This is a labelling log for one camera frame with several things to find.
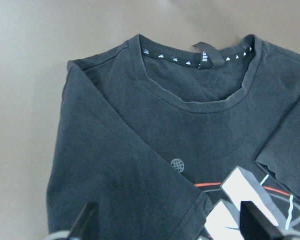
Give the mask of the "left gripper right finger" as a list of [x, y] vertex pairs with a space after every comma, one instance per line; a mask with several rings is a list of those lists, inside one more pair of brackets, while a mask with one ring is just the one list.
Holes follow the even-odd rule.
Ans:
[[278, 227], [252, 201], [241, 201], [239, 230], [245, 240], [282, 240]]

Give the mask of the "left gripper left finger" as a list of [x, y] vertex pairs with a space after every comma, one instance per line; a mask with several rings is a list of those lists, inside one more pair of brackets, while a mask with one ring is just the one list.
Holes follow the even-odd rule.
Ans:
[[69, 232], [70, 240], [84, 240], [90, 231], [90, 226], [98, 212], [97, 202], [88, 202], [78, 215]]

